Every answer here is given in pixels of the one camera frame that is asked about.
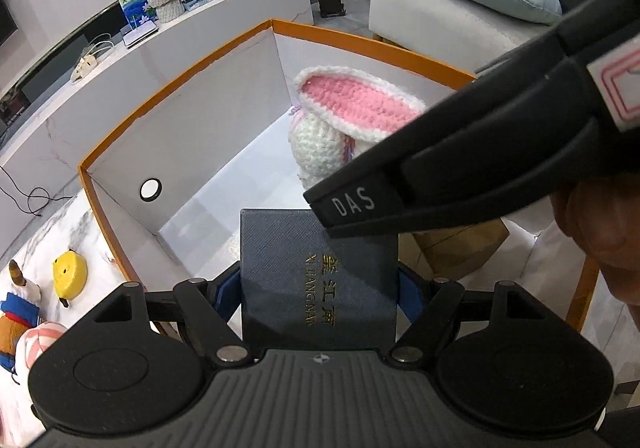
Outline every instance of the white crocheted toy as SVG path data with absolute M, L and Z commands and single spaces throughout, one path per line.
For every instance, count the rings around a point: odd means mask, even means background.
M 415 96 L 349 67 L 309 67 L 294 86 L 300 104 L 289 143 L 305 190 L 426 110 Z

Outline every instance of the book cover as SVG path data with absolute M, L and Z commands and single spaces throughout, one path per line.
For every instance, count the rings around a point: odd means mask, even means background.
M 257 351 L 396 339 L 398 236 L 331 239 L 311 210 L 242 210 L 242 338 Z

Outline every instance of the television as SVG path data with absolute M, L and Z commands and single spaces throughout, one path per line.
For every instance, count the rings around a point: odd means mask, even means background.
M 2 45 L 16 29 L 18 28 L 4 0 L 0 0 L 0 45 Z

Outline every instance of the yellow toy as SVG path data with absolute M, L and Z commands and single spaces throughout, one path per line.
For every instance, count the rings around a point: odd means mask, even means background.
M 75 298 L 86 284 L 86 260 L 75 251 L 66 251 L 53 261 L 53 287 L 63 306 Z

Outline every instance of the human hand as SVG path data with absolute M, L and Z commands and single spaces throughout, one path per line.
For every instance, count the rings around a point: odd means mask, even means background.
M 551 202 L 558 227 L 599 263 L 640 329 L 640 174 L 581 181 Z

